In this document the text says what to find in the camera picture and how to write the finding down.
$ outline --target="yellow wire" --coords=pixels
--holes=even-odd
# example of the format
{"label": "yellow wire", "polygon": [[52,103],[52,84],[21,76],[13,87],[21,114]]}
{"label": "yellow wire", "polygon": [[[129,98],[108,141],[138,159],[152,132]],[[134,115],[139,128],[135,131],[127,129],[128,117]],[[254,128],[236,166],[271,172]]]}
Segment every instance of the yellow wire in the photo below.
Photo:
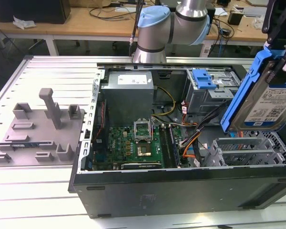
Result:
{"label": "yellow wire", "polygon": [[165,93],[167,93],[168,96],[172,99],[172,101],[173,101],[173,107],[172,107],[172,109],[171,109],[170,111],[168,111],[168,112],[158,113],[158,114],[152,114],[152,116],[164,116],[164,115],[169,115],[170,113],[172,113],[172,112],[174,111],[174,109],[175,109],[175,107],[176,107],[176,101],[174,100],[174,98],[172,97],[172,95],[171,95],[167,90],[165,90],[164,88],[159,87],[159,86],[158,86],[158,88],[160,88],[160,89],[163,90]]}

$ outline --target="hard drive label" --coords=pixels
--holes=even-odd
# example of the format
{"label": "hard drive label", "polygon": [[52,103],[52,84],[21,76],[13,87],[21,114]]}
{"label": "hard drive label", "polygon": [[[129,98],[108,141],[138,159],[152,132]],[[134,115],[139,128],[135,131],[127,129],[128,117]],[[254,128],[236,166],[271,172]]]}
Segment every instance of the hard drive label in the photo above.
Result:
{"label": "hard drive label", "polygon": [[261,95],[248,117],[247,125],[263,125],[275,122],[286,110],[286,88],[267,88]]}

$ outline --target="black computer case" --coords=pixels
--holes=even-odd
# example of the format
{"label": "black computer case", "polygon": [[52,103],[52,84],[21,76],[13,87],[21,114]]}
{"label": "black computer case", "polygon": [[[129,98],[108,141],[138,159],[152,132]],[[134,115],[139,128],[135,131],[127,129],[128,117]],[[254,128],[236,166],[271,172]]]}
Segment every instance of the black computer case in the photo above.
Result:
{"label": "black computer case", "polygon": [[64,24],[71,12],[69,0],[0,0],[0,22],[13,16],[24,21]]}

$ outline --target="sticker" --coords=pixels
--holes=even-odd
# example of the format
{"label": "sticker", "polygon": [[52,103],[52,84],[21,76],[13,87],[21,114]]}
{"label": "sticker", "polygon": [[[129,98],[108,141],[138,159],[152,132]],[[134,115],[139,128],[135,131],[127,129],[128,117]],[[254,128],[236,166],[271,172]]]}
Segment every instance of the sticker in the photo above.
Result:
{"label": "sticker", "polygon": [[223,82],[221,80],[213,80],[214,84],[223,84]]}
{"label": "sticker", "polygon": [[186,115],[186,110],[187,110],[187,109],[186,109],[186,106],[183,106],[183,107],[182,107],[182,113],[185,114],[185,115]]}
{"label": "sticker", "polygon": [[200,167],[200,162],[196,158],[194,159],[194,164],[196,167]]}
{"label": "sticker", "polygon": [[207,143],[202,144],[202,147],[200,147],[199,149],[208,149],[208,144]]}
{"label": "sticker", "polygon": [[253,125],[262,125],[263,122],[255,122]]}
{"label": "sticker", "polygon": [[118,84],[147,84],[146,75],[119,75]]}
{"label": "sticker", "polygon": [[275,122],[286,110],[286,88],[267,88],[252,108],[245,122]]}
{"label": "sticker", "polygon": [[11,145],[11,147],[25,147],[25,145]]}

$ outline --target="workbench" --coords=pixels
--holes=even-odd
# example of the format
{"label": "workbench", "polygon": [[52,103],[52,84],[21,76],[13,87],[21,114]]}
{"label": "workbench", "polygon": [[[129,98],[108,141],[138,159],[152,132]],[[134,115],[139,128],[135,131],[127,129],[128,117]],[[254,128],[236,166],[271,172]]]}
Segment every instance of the workbench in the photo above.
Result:
{"label": "workbench", "polygon": [[[244,1],[232,0],[226,11],[230,11],[235,5],[249,6]],[[99,16],[111,17],[124,14],[125,12],[102,12]],[[89,15],[88,8],[71,8],[71,14],[64,24],[37,23],[37,27],[22,30],[10,23],[1,23],[0,29],[9,38],[23,39],[44,39],[47,43],[49,53],[52,56],[59,55],[56,40],[84,40],[84,41],[129,41],[133,31],[134,20],[127,15],[126,21],[103,21]],[[227,22],[228,16],[220,16],[220,20]],[[261,30],[256,30],[252,26],[253,18],[243,17],[239,26],[232,26],[235,30],[233,38],[228,45],[248,45],[262,46],[267,35],[262,34]],[[201,57],[207,57],[211,46],[215,43],[218,31],[212,25],[209,35],[203,42]]]}
{"label": "workbench", "polygon": [[[240,64],[248,70],[253,59],[178,58],[169,63]],[[24,59],[0,92],[0,140],[14,114],[16,103],[45,109],[38,93],[53,89],[60,108],[79,104],[87,109],[97,63],[130,63],[129,57],[49,57]],[[176,228],[285,228],[286,196],[263,210],[207,212],[127,218],[90,219],[77,194],[68,189],[71,166],[0,168],[0,229],[3,228],[92,228],[92,229],[176,229]]]}

